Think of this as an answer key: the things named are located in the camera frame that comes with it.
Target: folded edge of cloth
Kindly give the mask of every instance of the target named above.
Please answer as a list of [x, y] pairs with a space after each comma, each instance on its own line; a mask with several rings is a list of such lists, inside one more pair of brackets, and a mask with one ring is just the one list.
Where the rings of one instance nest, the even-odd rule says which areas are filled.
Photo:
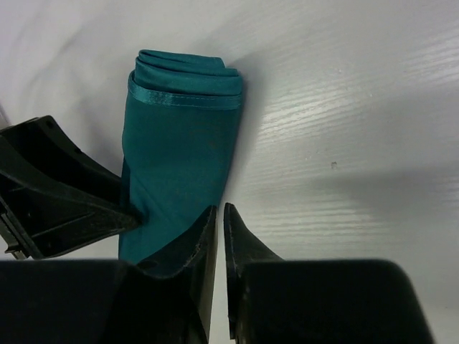
[[218, 57], [141, 50], [128, 79], [122, 204], [143, 216], [120, 235], [138, 263], [219, 205], [242, 113], [242, 77]]

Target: folded towel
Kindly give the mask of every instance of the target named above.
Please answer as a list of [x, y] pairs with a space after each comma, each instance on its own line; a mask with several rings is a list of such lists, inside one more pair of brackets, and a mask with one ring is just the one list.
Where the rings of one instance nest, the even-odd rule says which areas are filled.
[[220, 203], [241, 109], [242, 78], [220, 58], [140, 51], [128, 79], [122, 202], [143, 225], [120, 235], [120, 259], [141, 261]]

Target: green fabric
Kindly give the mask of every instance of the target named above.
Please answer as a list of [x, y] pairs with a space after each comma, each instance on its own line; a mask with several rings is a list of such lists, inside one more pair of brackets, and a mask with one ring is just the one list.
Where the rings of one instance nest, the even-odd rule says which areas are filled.
[[218, 205], [240, 122], [242, 78], [216, 57], [142, 50], [128, 79], [123, 200], [143, 225], [120, 235], [133, 263]]

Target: white surface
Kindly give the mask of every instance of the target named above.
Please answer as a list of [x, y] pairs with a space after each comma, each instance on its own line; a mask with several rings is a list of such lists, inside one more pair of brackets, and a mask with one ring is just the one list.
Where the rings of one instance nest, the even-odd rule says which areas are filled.
[[[287, 258], [383, 257], [439, 343], [459, 338], [455, 0], [0, 2], [0, 104], [53, 115], [120, 171], [142, 48], [220, 56], [248, 81], [227, 198]], [[212, 343], [227, 343], [220, 241]], [[114, 257], [116, 239], [72, 257]]]

